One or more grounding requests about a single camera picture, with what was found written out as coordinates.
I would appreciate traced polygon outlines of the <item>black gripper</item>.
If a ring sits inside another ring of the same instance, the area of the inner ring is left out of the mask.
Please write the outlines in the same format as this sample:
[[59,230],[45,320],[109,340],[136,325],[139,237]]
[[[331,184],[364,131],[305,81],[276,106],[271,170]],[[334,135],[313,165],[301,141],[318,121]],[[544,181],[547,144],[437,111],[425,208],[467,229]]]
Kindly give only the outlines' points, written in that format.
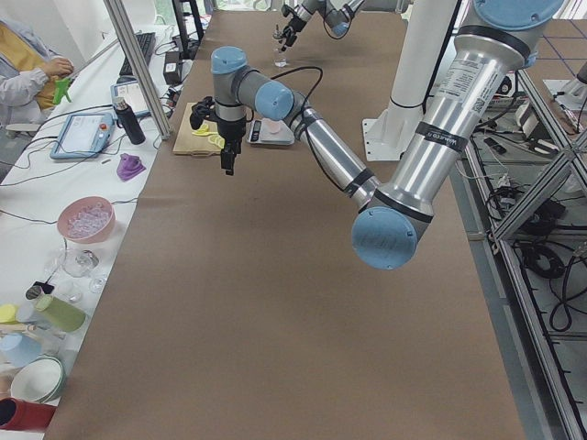
[[306,21],[299,17],[295,12],[292,13],[288,27],[282,30],[280,37],[281,51],[289,49],[297,40],[297,32],[301,32],[305,27]]
[[226,175],[233,175],[235,161],[240,154],[240,141],[246,134],[246,118],[232,121],[219,119],[216,125],[218,134],[225,140],[220,152],[221,169]]

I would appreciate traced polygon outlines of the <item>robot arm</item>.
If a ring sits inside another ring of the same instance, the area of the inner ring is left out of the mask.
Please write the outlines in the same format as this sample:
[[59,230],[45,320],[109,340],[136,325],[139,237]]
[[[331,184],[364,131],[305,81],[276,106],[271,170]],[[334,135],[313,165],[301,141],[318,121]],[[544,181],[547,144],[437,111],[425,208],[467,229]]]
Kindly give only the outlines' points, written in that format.
[[412,1],[345,1],[341,7],[336,7],[331,1],[305,0],[301,4],[291,7],[283,5],[281,13],[288,17],[288,23],[279,29],[275,27],[272,37],[279,43],[280,51],[291,48],[298,35],[313,18],[319,15],[326,33],[332,39],[342,39],[349,32],[356,15],[365,10],[368,12],[404,13]]
[[328,1],[284,6],[282,48],[314,16],[337,36],[361,10],[408,12],[400,61],[386,110],[366,138],[399,155],[388,182],[380,182],[353,153],[306,94],[291,90],[249,66],[246,53],[224,46],[213,51],[214,95],[210,119],[225,145],[221,167],[234,171],[253,110],[281,121],[304,142],[330,181],[359,207],[351,231],[355,253],[379,270],[403,266],[433,219],[433,199],[466,148],[505,75],[531,66],[558,1]]

